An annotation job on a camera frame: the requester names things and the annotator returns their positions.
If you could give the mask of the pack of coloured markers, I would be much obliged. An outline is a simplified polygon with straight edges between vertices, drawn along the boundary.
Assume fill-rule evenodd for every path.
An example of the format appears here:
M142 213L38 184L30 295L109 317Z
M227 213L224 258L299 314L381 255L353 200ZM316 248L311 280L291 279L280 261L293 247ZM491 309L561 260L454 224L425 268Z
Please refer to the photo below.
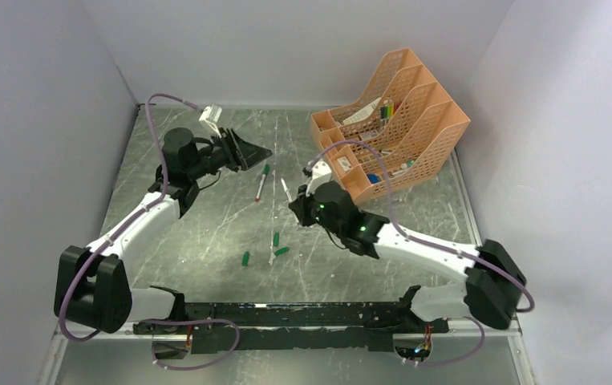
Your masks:
M387 101L384 105L379 109L379 128L383 129L388 124L390 118L395 113L395 105Z

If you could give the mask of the white staples box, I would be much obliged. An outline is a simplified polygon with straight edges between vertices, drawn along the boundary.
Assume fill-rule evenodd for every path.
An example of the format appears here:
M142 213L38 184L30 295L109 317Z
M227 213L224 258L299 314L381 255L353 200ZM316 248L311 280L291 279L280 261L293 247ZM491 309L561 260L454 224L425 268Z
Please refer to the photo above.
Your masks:
M336 161L344 172L352 169L351 162L345 156L337 158Z

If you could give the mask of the orange plastic desk organizer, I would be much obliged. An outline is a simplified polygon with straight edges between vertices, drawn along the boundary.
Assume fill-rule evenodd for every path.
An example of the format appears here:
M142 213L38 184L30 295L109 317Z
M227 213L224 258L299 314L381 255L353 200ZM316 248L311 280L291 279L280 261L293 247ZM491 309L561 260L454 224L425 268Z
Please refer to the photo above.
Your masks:
M342 121L380 98L367 119L343 125ZM379 109L385 102L395 113L385 128L379 128ZM436 77L409 48L386 53L362 95L353 103L315 112L310 134L326 151L324 160L332 175L352 196L363 203L387 192L410 188L436 176L451 155L471 120ZM361 141L359 134L379 134ZM336 159L345 156L352 169L344 172ZM402 163L413 165L401 170ZM380 182L371 184L367 174Z

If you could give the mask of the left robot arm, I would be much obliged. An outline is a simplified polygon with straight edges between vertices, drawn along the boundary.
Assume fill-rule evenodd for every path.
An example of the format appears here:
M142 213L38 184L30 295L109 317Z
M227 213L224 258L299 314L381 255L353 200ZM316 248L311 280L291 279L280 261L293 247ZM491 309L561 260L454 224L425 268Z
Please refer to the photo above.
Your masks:
M149 319L169 334L186 326L182 293L162 286L133 288L135 259L193 206L201 191L198 179L222 168L248 170L273 153L233 129L205 139L187 128L165 133L161 152L164 164L129 216L89 245L62 252L54 303L59 318L104 333Z

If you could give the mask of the white paper booklet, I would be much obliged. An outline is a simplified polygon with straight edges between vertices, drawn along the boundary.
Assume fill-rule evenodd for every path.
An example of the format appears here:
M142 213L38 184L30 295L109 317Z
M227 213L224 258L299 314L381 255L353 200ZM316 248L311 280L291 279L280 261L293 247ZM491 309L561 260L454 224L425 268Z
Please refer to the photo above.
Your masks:
M360 121L363 121L370 117L377 108L379 104L380 98L373 99L370 103L368 103L365 107L362 107L357 112L353 113L349 117L345 118L342 121L343 125L354 124Z

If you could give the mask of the white green glue stick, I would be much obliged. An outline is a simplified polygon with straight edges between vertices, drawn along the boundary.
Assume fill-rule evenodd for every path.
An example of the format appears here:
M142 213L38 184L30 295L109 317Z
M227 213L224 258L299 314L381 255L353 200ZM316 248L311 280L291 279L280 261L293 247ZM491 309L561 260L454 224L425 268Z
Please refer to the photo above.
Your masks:
M408 162L402 163L402 164L400 165L400 169L401 169L401 170L406 170L406 169L410 168L412 165L413 165L413 161L412 161L412 160L410 160L410 161L408 161Z

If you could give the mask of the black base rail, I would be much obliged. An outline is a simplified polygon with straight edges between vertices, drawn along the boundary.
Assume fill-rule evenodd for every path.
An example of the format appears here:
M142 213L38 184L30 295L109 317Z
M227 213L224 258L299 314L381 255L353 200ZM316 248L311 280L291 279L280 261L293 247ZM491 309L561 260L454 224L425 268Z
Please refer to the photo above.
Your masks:
M174 310L176 325L141 321L135 335L170 342L172 350L212 354L239 351L365 348L392 352L400 335L443 334L443 319L425 322L411 312L417 287L391 302L188 302Z

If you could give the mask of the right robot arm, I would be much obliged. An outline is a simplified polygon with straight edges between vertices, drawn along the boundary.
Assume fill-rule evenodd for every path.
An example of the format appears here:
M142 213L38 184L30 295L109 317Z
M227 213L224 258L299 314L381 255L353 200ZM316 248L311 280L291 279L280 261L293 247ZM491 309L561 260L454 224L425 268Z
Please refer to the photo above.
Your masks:
M501 243L445 241L394 225L388 217L360 209L333 181L314 192L300 186L288 207L300 225L321 226L354 254L416 264L450 281L411 292L410 303L398 312L406 331L442 318L473 318L497 330L510 327L526 278Z

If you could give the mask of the blue round object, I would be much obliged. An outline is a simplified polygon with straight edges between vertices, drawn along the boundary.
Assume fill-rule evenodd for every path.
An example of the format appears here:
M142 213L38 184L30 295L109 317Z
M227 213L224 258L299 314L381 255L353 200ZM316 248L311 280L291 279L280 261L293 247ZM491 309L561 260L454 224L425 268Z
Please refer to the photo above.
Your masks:
M375 174L368 173L367 179L370 181L371 184L376 184L380 182L380 178L376 176Z

